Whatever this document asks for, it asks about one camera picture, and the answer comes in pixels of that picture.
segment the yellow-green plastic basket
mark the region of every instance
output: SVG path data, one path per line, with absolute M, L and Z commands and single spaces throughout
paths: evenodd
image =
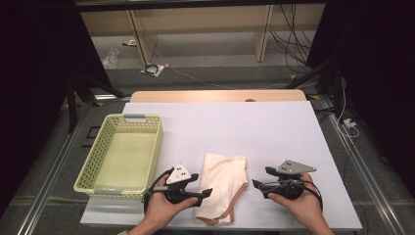
M 141 198 L 153 183 L 161 117 L 108 115 L 73 189 L 89 196 Z

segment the basket handle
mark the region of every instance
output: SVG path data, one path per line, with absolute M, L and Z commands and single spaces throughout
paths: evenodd
M 146 115 L 144 114 L 125 114 L 124 115 L 125 121 L 128 122 L 145 122 L 146 121 Z
M 100 195 L 121 195 L 121 190 L 116 189 L 95 189 L 94 194 L 100 194 Z

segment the hand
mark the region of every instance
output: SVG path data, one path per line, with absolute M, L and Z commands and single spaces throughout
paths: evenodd
M 312 182 L 308 173 L 303 173 L 301 177 L 303 181 Z M 304 182 L 304 186 L 315 192 L 314 186 L 310 183 Z M 268 198 L 286 207 L 296 220 L 313 234 L 333 234 L 320 209 L 320 202 L 310 192 L 304 190 L 301 196 L 293 201 L 274 193 L 269 193 Z
M 169 175 L 165 175 L 158 182 L 158 186 L 163 186 Z M 164 193 L 153 193 L 147 213 L 143 220 L 135 226 L 129 235 L 148 235 L 153 234 L 157 230 L 164 228 L 171 220 L 181 211 L 192 207 L 198 202 L 197 198 L 186 199 L 179 204 L 172 204 L 166 198 Z

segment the white tabletop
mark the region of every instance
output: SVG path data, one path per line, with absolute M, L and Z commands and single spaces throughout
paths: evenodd
M 124 114 L 161 115 L 163 139 L 155 178 L 182 163 L 202 173 L 206 153 L 246 156 L 250 186 L 235 206 L 235 222 L 209 227 L 194 218 L 194 209 L 177 215 L 167 227 L 221 230 L 303 229 L 291 214 L 253 187 L 252 179 L 275 180 L 265 172 L 284 160 L 314 166 L 311 172 L 324 202 L 324 215 L 335 230 L 359 230 L 361 223 L 348 197 L 311 105 L 295 102 L 128 103 Z M 199 180 L 187 191 L 196 192 Z M 144 216 L 137 200 L 91 198 L 81 223 L 135 225 Z

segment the folded towel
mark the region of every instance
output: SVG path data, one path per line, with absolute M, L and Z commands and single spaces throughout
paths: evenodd
M 199 192 L 212 188 L 210 197 L 195 209 L 195 218 L 214 226 L 233 222 L 234 205 L 248 186 L 247 159 L 206 154 Z

